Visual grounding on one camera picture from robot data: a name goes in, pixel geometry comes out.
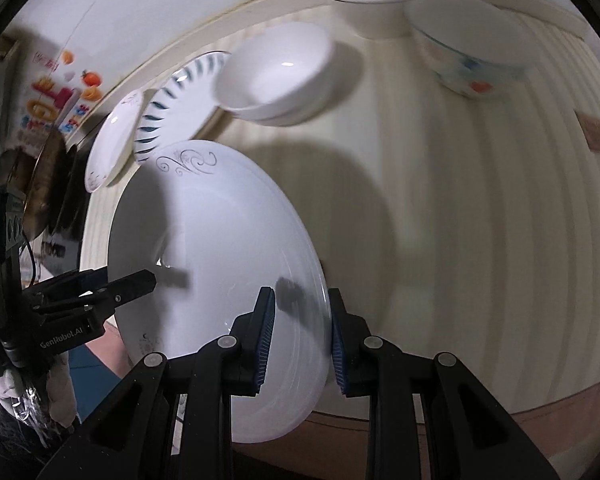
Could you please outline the gloved left hand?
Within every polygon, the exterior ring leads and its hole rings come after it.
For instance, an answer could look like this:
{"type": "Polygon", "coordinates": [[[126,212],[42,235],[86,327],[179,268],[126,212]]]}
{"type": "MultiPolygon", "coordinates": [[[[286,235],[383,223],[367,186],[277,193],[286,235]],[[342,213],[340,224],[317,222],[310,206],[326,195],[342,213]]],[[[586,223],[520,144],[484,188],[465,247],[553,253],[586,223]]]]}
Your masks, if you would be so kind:
{"type": "Polygon", "coordinates": [[[47,437],[69,429],[78,416],[69,353],[53,357],[40,386],[33,385],[31,379],[24,378],[14,368],[6,370],[0,376],[0,408],[39,436],[47,437]]]}

